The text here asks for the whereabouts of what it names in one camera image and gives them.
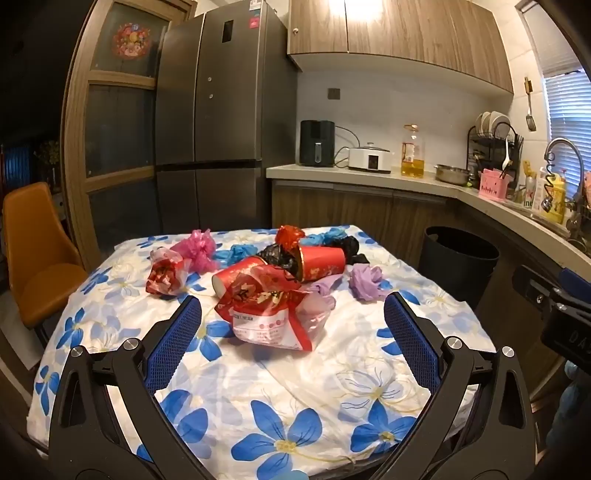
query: upper cabinet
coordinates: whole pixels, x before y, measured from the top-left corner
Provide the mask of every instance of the upper cabinet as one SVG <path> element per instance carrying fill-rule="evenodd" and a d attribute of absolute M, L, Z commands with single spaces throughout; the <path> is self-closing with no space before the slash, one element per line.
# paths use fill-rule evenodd
<path fill-rule="evenodd" d="M 495 19 L 467 0 L 291 0 L 290 30 L 288 50 L 302 70 L 374 67 L 513 93 Z"/>
<path fill-rule="evenodd" d="M 290 54 L 347 52 L 345 0 L 292 0 Z"/>

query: pink plastic bag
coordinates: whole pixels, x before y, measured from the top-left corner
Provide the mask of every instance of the pink plastic bag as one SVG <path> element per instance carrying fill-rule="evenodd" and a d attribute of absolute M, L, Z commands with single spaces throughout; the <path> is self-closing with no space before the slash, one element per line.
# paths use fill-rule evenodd
<path fill-rule="evenodd" d="M 190 273 L 197 272 L 203 275 L 219 268 L 217 262 L 212 260 L 213 253 L 216 251 L 216 243 L 213 241 L 209 229 L 205 232 L 193 230 L 189 238 L 181 240 L 171 250 L 178 252 L 185 259 L 191 259 Z"/>

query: red paper cup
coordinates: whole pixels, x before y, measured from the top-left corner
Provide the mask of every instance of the red paper cup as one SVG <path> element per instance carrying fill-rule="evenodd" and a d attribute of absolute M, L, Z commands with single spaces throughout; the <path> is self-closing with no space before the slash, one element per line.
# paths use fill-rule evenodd
<path fill-rule="evenodd" d="M 231 267 L 228 267 L 225 270 L 216 273 L 212 277 L 212 285 L 217 297 L 221 299 L 224 296 L 226 290 L 230 285 L 232 285 L 234 280 L 236 280 L 236 277 L 240 272 L 248 271 L 252 267 L 256 267 L 257 265 L 266 264 L 267 262 L 265 262 L 261 257 L 248 257 L 242 261 L 239 261 L 237 264 L 232 265 Z"/>
<path fill-rule="evenodd" d="M 297 279 L 300 281 L 316 281 L 345 271 L 345 252 L 341 248 L 301 245 L 299 255 L 297 253 Z"/>

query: yellow bottle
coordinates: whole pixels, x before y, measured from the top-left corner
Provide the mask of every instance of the yellow bottle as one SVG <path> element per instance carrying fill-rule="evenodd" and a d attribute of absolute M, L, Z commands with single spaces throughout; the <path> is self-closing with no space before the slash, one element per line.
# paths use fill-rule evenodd
<path fill-rule="evenodd" d="M 425 173 L 425 143 L 418 134 L 418 125 L 404 125 L 402 140 L 402 175 L 422 179 Z"/>
<path fill-rule="evenodd" d="M 560 224 L 564 220 L 564 210 L 566 208 L 566 182 L 560 175 L 555 174 L 554 177 L 550 177 L 550 183 L 553 185 L 548 187 L 548 191 L 552 195 L 552 208 L 549 212 L 540 209 L 540 213 L 551 222 Z"/>

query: white wall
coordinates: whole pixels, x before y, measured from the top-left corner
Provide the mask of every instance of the white wall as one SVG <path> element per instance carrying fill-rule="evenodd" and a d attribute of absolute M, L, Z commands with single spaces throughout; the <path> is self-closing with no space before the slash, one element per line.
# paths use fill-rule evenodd
<path fill-rule="evenodd" d="M 340 100 L 327 89 L 340 88 Z M 297 138 L 301 120 L 331 120 L 354 131 L 362 144 L 394 152 L 400 167 L 405 124 L 417 124 L 426 139 L 426 163 L 465 167 L 466 135 L 489 100 L 428 80 L 365 72 L 300 73 Z M 337 130 L 336 148 L 356 146 L 355 138 Z M 346 157 L 346 150 L 339 158 Z"/>
<path fill-rule="evenodd" d="M 522 160 L 530 160 L 534 170 L 545 165 L 544 152 L 550 140 L 550 122 L 543 79 L 525 24 L 515 8 L 518 0 L 472 0 L 492 11 L 505 44 L 515 96 L 509 109 L 511 124 L 525 139 Z M 525 123 L 528 102 L 524 77 L 529 77 L 534 93 L 531 95 L 532 114 L 537 132 L 530 132 Z M 523 171 L 521 181 L 524 183 Z"/>

